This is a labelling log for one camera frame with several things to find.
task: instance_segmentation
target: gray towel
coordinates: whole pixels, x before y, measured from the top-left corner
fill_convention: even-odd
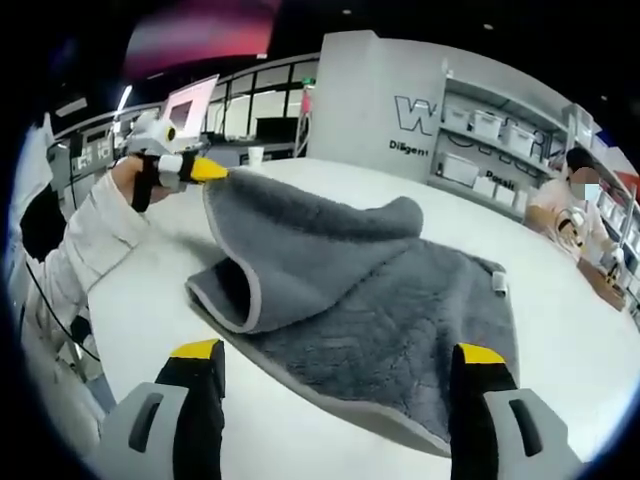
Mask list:
[[[446,455],[453,346],[492,348],[517,375],[510,304],[492,288],[504,270],[420,239],[414,201],[357,210],[240,169],[205,185],[204,202],[228,258],[188,288],[237,348],[319,407]]]

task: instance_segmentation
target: white table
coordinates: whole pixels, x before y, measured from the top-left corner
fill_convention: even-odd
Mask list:
[[[570,444],[584,460],[608,439],[640,380],[640,334],[628,314],[591,290],[569,256],[515,222],[418,183],[311,159],[258,168],[357,208],[406,195],[424,211],[424,238],[500,262],[510,283],[521,385],[564,419]],[[201,193],[191,187],[152,206],[149,237],[89,294],[102,365],[118,401],[140,382],[153,381],[179,345],[217,336],[192,310],[184,288],[189,275],[220,255]],[[225,478],[449,478],[448,459],[337,419],[229,343],[226,350]]]

